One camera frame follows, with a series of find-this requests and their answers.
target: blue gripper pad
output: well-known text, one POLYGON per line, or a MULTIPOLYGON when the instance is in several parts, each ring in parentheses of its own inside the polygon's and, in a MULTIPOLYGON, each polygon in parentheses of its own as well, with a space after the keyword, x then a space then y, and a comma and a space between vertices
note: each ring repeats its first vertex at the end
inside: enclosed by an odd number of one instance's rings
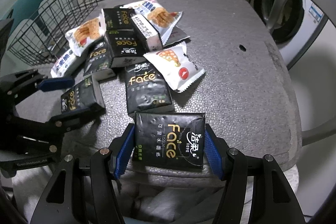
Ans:
POLYGON ((119 150, 119 153, 117 155, 116 167, 115 167, 115 170, 114 170, 114 178, 115 179, 120 179, 120 176, 125 174, 125 170, 126 170, 128 161, 131 157, 133 148, 134 148, 134 125, 132 126, 129 133, 127 134, 127 137, 126 137, 124 143, 122 144, 122 147, 119 150))
POLYGON ((222 180, 224 177, 222 157, 207 130, 205 130, 204 151, 208 158, 212 172, 218 176, 220 180, 222 180))
POLYGON ((63 90, 73 87, 75 80, 72 77, 49 78, 43 80, 37 85, 39 90, 43 92, 52 90, 63 90))

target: snack package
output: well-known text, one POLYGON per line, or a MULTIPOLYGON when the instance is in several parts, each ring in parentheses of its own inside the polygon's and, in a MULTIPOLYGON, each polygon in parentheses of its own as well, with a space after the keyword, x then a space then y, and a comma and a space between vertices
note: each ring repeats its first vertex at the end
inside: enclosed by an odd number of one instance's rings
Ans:
POLYGON ((143 15, 131 17, 133 29, 142 45, 148 52, 162 50, 163 45, 159 32, 149 23, 143 15))
POLYGON ((173 111, 169 87, 161 73, 148 61, 125 68, 127 113, 173 111))
POLYGON ((61 95, 62 113, 89 107, 92 112, 105 108, 99 83, 89 76, 61 95))
POLYGON ((178 26, 173 28, 173 31, 170 34, 169 39, 167 40, 165 46, 174 44, 176 42, 182 41, 184 39, 189 38, 190 36, 187 35, 183 30, 181 30, 178 26))
POLYGON ((205 73, 186 54, 187 46, 182 42, 163 51, 148 52, 144 57, 163 75, 172 90, 183 92, 205 73))
POLYGON ((130 14, 134 14, 133 9, 103 8, 100 12, 102 20, 101 27, 106 30, 112 29, 132 29, 130 14))
POLYGON ((105 39, 111 45, 111 68, 127 67, 146 61, 145 50, 133 30, 109 30, 105 39))
POLYGON ((52 78, 70 76, 85 60, 84 56, 76 56, 68 49, 54 64, 50 74, 52 78))
POLYGON ((142 0, 122 6, 121 8, 133 8, 137 14, 143 15, 159 32, 162 44, 165 45, 173 27, 182 16, 182 12, 169 13, 157 0, 142 0))
POLYGON ((104 35, 105 31, 101 27, 101 21, 101 17, 97 17, 66 32, 65 37, 75 55, 81 56, 88 46, 104 35))
POLYGON ((112 64, 111 46, 104 38, 91 45, 84 66, 84 78, 92 75, 97 81, 108 79, 116 74, 112 64))
POLYGON ((133 161, 164 168, 203 168, 205 113, 135 113, 133 161))

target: table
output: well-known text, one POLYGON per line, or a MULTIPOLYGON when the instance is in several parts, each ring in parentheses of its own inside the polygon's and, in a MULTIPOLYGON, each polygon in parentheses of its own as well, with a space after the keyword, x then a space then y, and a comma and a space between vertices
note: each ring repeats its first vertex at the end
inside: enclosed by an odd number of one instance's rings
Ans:
MULTIPOLYGON (((101 8, 139 0, 103 0, 101 8)), ((245 155, 271 154, 283 170, 291 168, 301 148, 301 125, 291 81, 271 35, 245 0, 158 0, 168 11, 184 11, 178 26, 190 35, 187 54, 206 75, 183 93, 172 92, 176 112, 206 112, 217 136, 245 155)), ((50 74, 51 65, 40 69, 50 74)), ((102 82, 106 114, 66 134, 62 154, 87 156, 110 144, 133 120, 127 115, 122 70, 102 82)), ((79 69, 76 82, 83 78, 79 69)), ((24 118, 45 122, 60 113, 62 91, 37 92, 17 106, 24 118)), ((124 180, 171 187, 216 187, 205 159, 202 172, 128 164, 124 180)))

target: strawberry image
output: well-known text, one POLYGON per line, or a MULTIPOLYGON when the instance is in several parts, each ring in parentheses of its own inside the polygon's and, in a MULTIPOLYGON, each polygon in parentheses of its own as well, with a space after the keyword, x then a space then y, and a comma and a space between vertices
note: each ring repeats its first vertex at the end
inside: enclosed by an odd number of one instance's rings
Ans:
POLYGON ((80 44, 81 47, 84 47, 84 46, 86 45, 86 40, 87 40, 87 37, 84 38, 84 39, 82 39, 82 40, 79 42, 79 44, 80 44))

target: washing machine door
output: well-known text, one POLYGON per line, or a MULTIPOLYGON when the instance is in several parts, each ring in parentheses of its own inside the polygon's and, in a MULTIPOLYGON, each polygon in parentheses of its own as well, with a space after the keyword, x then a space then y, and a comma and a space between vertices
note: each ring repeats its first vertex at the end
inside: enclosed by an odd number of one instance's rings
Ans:
MULTIPOLYGON (((290 41, 300 29, 305 10, 303 0, 287 0, 283 6, 271 35, 276 44, 290 41)), ((274 0, 254 0, 253 8, 266 24, 272 10, 274 0)))

